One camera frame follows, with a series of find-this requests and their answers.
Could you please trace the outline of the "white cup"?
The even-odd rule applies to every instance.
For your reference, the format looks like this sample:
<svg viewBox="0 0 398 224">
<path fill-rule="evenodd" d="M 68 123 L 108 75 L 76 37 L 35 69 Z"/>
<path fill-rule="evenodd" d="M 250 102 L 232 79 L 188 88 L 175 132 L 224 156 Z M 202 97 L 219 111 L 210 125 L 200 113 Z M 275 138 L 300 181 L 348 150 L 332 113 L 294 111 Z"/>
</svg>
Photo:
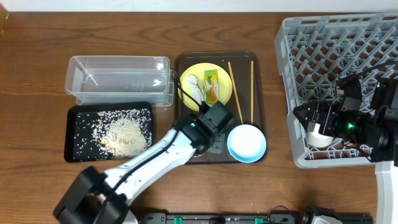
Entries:
<svg viewBox="0 0 398 224">
<path fill-rule="evenodd" d="M 314 147 L 327 147 L 332 141 L 333 137 L 324 136 L 319 133 L 320 124 L 310 122 L 307 127 L 307 141 Z"/>
</svg>

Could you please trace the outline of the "white tissue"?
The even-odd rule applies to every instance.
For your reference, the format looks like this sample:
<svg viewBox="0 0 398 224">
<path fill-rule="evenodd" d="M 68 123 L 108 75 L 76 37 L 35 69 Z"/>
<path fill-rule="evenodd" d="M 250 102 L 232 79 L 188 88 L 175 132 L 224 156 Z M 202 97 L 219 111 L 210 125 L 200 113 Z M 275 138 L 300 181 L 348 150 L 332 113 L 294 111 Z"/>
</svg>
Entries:
<svg viewBox="0 0 398 224">
<path fill-rule="evenodd" d="M 193 97 L 195 102 L 201 105 L 201 103 L 204 101 L 204 96 L 198 85 L 198 78 L 195 75 L 191 74 L 187 77 L 186 83 L 189 86 L 191 92 L 190 96 Z"/>
</svg>

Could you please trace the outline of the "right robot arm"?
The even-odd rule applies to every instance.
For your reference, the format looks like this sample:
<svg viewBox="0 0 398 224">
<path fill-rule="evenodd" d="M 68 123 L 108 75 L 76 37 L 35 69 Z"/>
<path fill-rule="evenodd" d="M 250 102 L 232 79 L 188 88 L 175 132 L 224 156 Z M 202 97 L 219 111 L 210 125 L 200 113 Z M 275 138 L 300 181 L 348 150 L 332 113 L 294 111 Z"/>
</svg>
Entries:
<svg viewBox="0 0 398 224">
<path fill-rule="evenodd" d="M 341 80 L 343 104 L 309 101 L 293 110 L 307 133 L 340 138 L 356 147 L 371 147 L 370 161 L 376 165 L 377 223 L 397 223 L 397 80 L 381 78 L 374 89 L 371 109 L 359 110 L 358 80 Z"/>
</svg>

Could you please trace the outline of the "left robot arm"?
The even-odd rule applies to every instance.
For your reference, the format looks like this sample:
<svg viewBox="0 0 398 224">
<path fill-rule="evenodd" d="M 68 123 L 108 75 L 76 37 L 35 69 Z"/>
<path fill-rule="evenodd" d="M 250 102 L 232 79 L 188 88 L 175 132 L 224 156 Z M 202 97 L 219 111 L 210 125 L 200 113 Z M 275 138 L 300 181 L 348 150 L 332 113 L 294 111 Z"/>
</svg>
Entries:
<svg viewBox="0 0 398 224">
<path fill-rule="evenodd" d="M 168 171 L 205 150 L 231 118 L 187 116 L 139 156 L 102 173 L 90 166 L 73 181 L 53 215 L 59 223 L 137 223 L 132 201 Z"/>
</svg>

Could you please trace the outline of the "green snack wrapper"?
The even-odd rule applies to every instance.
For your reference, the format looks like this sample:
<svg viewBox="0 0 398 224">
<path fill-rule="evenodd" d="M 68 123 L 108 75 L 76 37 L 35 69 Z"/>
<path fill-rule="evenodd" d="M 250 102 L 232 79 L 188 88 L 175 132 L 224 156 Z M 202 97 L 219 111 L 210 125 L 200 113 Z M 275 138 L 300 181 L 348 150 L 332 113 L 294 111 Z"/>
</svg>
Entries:
<svg viewBox="0 0 398 224">
<path fill-rule="evenodd" d="M 206 104 L 213 105 L 218 101 L 219 91 L 217 69 L 204 71 L 203 91 Z"/>
</svg>

